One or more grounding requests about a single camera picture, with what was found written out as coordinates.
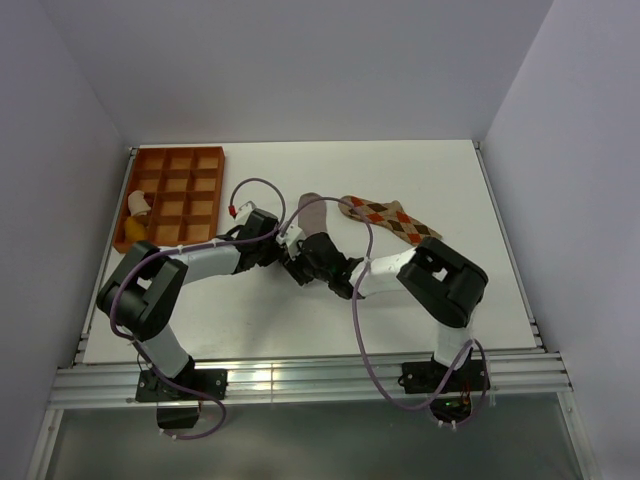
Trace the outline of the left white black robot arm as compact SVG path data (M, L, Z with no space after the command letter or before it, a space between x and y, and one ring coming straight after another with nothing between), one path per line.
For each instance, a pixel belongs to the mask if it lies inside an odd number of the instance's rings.
M182 287L271 264L279 254L278 227L275 215L255 208L237 215L233 229L207 243L180 250L140 241L102 286L96 307L114 331L144 352L170 398L183 399L195 387L195 362L169 326Z

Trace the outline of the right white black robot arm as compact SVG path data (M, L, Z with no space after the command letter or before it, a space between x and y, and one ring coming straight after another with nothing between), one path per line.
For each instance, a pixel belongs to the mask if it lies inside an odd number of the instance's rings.
M284 251L282 265L299 285L319 280L347 300L409 292L436 322L435 383L452 390L466 379L466 357L459 353L469 349L472 314L489 283L481 267L434 237L375 259L345 257L325 232L280 234L276 242Z

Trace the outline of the grey sock red stripes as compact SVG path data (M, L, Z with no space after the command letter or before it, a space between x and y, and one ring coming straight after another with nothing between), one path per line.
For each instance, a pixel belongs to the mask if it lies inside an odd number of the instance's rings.
M327 232L327 205L315 192L308 192L300 196L298 207L301 208L297 216L299 228L307 237Z

